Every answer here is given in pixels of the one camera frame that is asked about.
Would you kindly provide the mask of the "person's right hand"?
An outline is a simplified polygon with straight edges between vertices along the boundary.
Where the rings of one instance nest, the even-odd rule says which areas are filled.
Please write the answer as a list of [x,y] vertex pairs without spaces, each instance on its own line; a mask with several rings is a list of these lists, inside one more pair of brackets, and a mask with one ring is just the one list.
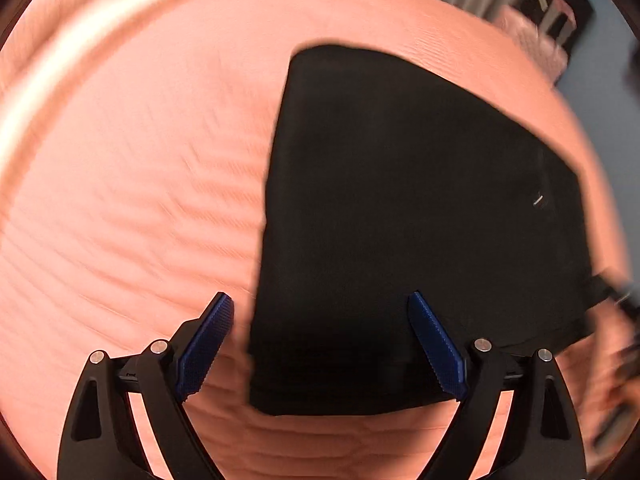
[[[614,385],[615,369],[620,364],[618,352],[627,347],[632,338],[631,322],[611,301],[602,302],[593,308],[592,317],[596,322],[592,367],[579,411],[582,437],[588,444],[592,443],[600,423],[611,407],[608,393]],[[639,416],[631,424],[629,434],[625,437],[630,435],[638,420]]]

